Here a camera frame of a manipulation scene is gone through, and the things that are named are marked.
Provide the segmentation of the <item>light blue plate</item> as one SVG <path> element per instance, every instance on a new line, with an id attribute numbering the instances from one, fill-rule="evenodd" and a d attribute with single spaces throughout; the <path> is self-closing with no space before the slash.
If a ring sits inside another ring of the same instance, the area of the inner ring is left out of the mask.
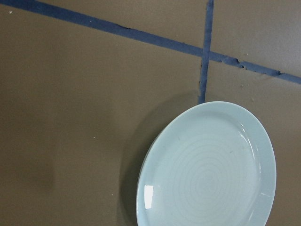
<path id="1" fill-rule="evenodd" d="M 143 160 L 140 226 L 264 226 L 276 190 L 270 138 L 247 109 L 213 101 L 172 120 Z"/>

